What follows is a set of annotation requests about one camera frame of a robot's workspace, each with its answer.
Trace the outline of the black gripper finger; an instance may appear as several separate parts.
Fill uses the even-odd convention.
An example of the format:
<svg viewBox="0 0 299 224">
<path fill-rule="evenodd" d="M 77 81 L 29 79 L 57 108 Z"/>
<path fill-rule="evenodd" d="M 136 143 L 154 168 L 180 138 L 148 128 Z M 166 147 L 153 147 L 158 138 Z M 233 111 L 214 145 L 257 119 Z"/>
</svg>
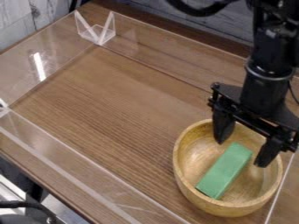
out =
<svg viewBox="0 0 299 224">
<path fill-rule="evenodd" d="M 234 123 L 233 115 L 220 105 L 216 105 L 212 110 L 212 128 L 217 144 L 222 144 L 229 138 Z"/>
<path fill-rule="evenodd" d="M 282 142 L 278 138 L 276 138 L 274 136 L 268 138 L 256 155 L 253 165 L 265 168 L 276 158 L 276 155 L 281 150 L 281 145 Z"/>
</svg>

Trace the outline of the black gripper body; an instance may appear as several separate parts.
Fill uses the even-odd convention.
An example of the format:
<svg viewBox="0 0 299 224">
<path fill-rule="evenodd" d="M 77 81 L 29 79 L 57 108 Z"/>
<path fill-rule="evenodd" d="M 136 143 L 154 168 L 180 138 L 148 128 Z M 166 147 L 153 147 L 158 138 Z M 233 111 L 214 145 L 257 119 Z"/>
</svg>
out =
<svg viewBox="0 0 299 224">
<path fill-rule="evenodd" d="M 245 65 L 241 87 L 213 82 L 209 107 L 220 105 L 257 134 L 281 140 L 281 150 L 294 152 L 299 147 L 299 117 L 285 106 L 285 94 L 294 69 L 264 69 Z"/>
</svg>

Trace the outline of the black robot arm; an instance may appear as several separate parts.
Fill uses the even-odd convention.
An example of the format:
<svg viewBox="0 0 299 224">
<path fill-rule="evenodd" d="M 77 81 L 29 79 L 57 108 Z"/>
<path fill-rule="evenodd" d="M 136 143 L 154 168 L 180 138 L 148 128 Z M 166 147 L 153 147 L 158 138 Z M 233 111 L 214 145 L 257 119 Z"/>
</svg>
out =
<svg viewBox="0 0 299 224">
<path fill-rule="evenodd" d="M 285 105 L 299 68 L 299 0 L 252 0 L 253 49 L 240 87 L 210 85 L 213 137 L 222 143 L 241 123 L 265 137 L 254 166 L 266 167 L 281 151 L 299 147 L 299 116 Z"/>
</svg>

